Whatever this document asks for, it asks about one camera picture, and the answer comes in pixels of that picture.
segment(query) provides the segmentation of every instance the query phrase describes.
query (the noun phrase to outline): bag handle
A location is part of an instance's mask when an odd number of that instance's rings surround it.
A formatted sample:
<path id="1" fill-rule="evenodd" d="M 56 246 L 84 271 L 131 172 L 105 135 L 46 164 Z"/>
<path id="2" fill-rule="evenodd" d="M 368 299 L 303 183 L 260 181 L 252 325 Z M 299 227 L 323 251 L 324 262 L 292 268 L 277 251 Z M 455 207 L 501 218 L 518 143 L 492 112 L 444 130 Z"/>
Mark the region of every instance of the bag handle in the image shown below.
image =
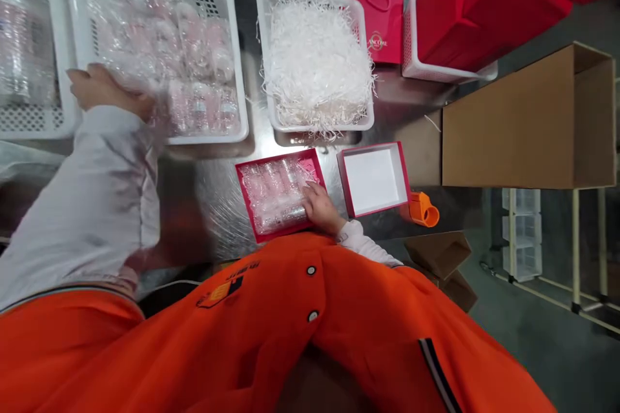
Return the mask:
<path id="1" fill-rule="evenodd" d="M 373 2 L 372 0 L 366 0 L 371 6 L 374 6 L 377 10 L 381 11 L 381 12 L 388 12 L 389 11 L 389 7 L 392 5 L 392 0 L 387 0 L 387 6 L 383 7 L 383 6 L 379 6 L 377 5 L 375 2 Z"/>

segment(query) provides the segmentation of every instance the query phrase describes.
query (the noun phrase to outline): striped sleeve trim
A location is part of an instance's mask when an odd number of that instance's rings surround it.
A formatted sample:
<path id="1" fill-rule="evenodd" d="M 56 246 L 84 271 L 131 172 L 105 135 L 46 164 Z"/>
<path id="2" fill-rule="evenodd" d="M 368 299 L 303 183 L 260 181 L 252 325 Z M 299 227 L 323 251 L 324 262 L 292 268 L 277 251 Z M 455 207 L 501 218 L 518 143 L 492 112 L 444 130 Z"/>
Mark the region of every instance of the striped sleeve trim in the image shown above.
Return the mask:
<path id="1" fill-rule="evenodd" d="M 450 388 L 450 384 L 448 384 L 448 380 L 444 375 L 444 371 L 441 369 L 441 365 L 439 364 L 439 359 L 437 358 L 433 341 L 430 339 L 420 339 L 418 342 L 420 343 L 420 348 L 422 349 L 424 359 L 426 360 L 426 365 L 433 376 L 439 395 L 444 401 L 446 410 L 449 413 L 461 413 L 462 410 L 460 409 L 459 403 Z"/>
<path id="2" fill-rule="evenodd" d="M 142 318 L 144 319 L 144 313 L 142 312 L 142 310 L 140 309 L 140 307 L 138 306 L 138 304 L 136 304 L 136 302 L 129 298 L 127 295 L 125 295 L 122 292 L 118 292 L 114 289 L 111 289 L 109 287 L 100 287 L 100 286 L 94 286 L 94 285 L 88 285 L 88 284 L 84 284 L 84 285 L 71 285 L 71 286 L 67 286 L 67 287 L 57 287 L 57 288 L 52 288 L 52 289 L 48 289 L 48 290 L 44 290 L 42 292 L 38 292 L 36 294 L 33 294 L 29 297 L 25 297 L 21 300 L 16 301 L 15 303 L 12 303 L 11 305 L 9 305 L 8 307 L 2 308 L 0 310 L 0 315 L 7 313 L 11 310 L 14 310 L 15 308 L 24 305 L 25 303 L 28 303 L 30 301 L 33 301 L 35 299 L 41 298 L 41 297 L 45 297 L 45 296 L 49 296 L 52 294 L 62 294 L 64 292 L 75 292 L 75 291 L 79 291 L 79 290 L 100 290 L 102 292 L 108 292 L 110 294 L 114 294 L 117 295 L 119 297 L 124 298 L 125 300 L 129 300 L 131 303 L 133 303 L 136 307 L 136 310 L 139 312 L 139 314 L 142 316 Z"/>

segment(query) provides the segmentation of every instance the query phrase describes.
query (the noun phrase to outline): metal rack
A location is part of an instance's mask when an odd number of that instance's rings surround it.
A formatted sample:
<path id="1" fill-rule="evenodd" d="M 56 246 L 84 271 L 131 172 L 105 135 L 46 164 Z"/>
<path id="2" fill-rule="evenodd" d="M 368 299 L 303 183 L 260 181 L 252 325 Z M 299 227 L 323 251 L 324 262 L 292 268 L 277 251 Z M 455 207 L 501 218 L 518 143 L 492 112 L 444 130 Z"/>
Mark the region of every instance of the metal rack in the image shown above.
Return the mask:
<path id="1" fill-rule="evenodd" d="M 571 292 L 572 300 L 571 304 L 567 305 L 559 300 L 556 300 L 548 295 L 539 292 L 536 289 L 523 285 L 515 279 L 516 273 L 516 260 L 517 260 L 517 247 L 515 246 L 515 218 L 516 218 L 516 198 L 517 189 L 510 189 L 510 209 L 509 209 L 509 222 L 510 222 L 510 271 L 508 276 L 504 276 L 488 265 L 481 263 L 482 267 L 488 270 L 492 276 L 501 279 L 505 282 L 512 284 L 513 286 L 525 290 L 532 295 L 535 295 L 543 300 L 547 300 L 560 308 L 573 312 L 584 319 L 591 321 L 605 329 L 612 331 L 620 335 L 620 328 L 613 326 L 605 321 L 600 320 L 597 317 L 591 315 L 592 311 L 598 308 L 610 308 L 612 310 L 620 312 L 620 306 L 615 305 L 609 301 L 608 289 L 607 289 L 607 241 L 606 241 L 606 206 L 605 206 L 605 189 L 597 189 L 598 196 L 598 226 L 599 226 L 599 294 L 593 296 L 585 292 L 581 292 L 581 275 L 580 275 L 580 251 L 579 251 L 579 190 L 575 189 L 572 192 L 572 237 L 573 237 L 573 256 L 572 256 L 572 268 L 573 268 L 573 281 L 572 287 L 565 286 L 558 282 L 547 279 L 546 277 L 537 276 L 534 281 L 543 282 L 547 285 L 560 288 L 567 292 Z M 591 303 L 587 305 L 582 304 L 582 297 L 589 300 Z"/>

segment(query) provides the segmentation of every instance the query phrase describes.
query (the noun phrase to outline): orange jacket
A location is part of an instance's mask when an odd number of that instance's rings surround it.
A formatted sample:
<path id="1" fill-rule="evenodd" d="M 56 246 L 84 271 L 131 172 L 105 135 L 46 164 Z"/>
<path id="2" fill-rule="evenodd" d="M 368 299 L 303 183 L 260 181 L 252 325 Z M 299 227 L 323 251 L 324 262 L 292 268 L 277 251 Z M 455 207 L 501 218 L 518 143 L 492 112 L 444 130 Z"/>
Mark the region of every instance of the orange jacket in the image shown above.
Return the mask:
<path id="1" fill-rule="evenodd" d="M 308 343 L 379 410 L 555 411 L 495 340 L 407 267 L 276 239 L 144 321 L 83 290 L 0 317 L 0 410 L 268 412 Z"/>

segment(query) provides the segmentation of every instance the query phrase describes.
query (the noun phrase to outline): hand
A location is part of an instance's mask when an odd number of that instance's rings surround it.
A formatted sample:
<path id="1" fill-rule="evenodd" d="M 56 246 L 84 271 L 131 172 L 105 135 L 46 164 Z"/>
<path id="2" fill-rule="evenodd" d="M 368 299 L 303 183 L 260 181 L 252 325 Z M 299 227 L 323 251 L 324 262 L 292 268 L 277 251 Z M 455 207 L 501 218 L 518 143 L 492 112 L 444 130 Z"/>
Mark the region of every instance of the hand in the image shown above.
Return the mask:
<path id="1" fill-rule="evenodd" d="M 71 92 L 84 111 L 94 106 L 117 106 L 139 116 L 147 122 L 153 112 L 155 101 L 149 96 L 134 95 L 120 87 L 103 65 L 91 63 L 87 71 L 67 70 L 72 82 Z"/>
<path id="2" fill-rule="evenodd" d="M 337 235 L 347 220 L 338 214 L 327 191 L 317 183 L 308 182 L 308 187 L 302 187 L 302 192 L 305 197 L 302 205 L 310 221 L 324 232 Z"/>

